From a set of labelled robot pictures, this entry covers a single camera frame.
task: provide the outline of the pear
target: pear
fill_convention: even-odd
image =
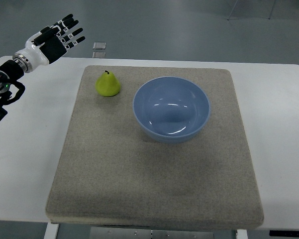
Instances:
[[[96,80],[95,89],[101,96],[114,96],[120,91],[120,83],[113,72],[105,71]]]

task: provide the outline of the blue bowl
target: blue bowl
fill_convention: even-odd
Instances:
[[[152,139],[181,143],[194,137],[210,116],[207,95],[178,77],[159,77],[142,85],[133,101],[134,115]]]

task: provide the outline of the robotic hand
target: robotic hand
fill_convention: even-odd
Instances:
[[[24,75],[24,72],[29,73],[39,65],[55,62],[85,39],[82,36],[72,41],[74,36],[83,31],[82,28],[67,34],[78,22],[70,14],[52,26],[45,27],[26,41],[25,48],[17,51],[12,57],[13,60],[8,60],[0,66],[0,121],[7,114],[2,107],[20,99],[25,91],[24,85],[17,81]],[[10,85],[18,88],[12,99],[10,99],[12,94],[9,91]]]

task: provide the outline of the robot finger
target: robot finger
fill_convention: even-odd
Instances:
[[[57,37],[62,36],[64,33],[66,33],[67,31],[69,31],[72,27],[74,27],[75,25],[77,25],[79,23],[79,21],[75,20],[72,23],[70,23],[67,27],[61,29],[61,31],[59,33],[56,34]]]
[[[69,42],[67,45],[65,45],[65,49],[68,51],[69,49],[71,49],[72,47],[76,46],[77,44],[79,44],[80,42],[84,41],[85,37],[81,36],[80,38],[78,38],[76,41],[72,41]]]
[[[46,42],[51,37],[55,36],[60,30],[57,27],[50,28],[49,30],[45,31],[43,34],[39,35],[37,38],[33,40],[33,44],[39,46]]]
[[[83,28],[79,28],[79,29],[73,31],[71,34],[68,34],[67,36],[65,36],[62,39],[60,39],[60,41],[62,43],[66,43],[67,41],[69,41],[70,39],[72,39],[74,36],[78,35],[82,31],[83,31]]]

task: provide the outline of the beige mat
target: beige mat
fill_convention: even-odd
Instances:
[[[104,70],[121,82],[105,98],[94,83]],[[180,144],[145,135],[132,100],[145,82],[178,76],[211,103],[202,131]],[[167,230],[253,229],[263,211],[230,72],[221,69],[88,66],[48,198],[56,223]]]

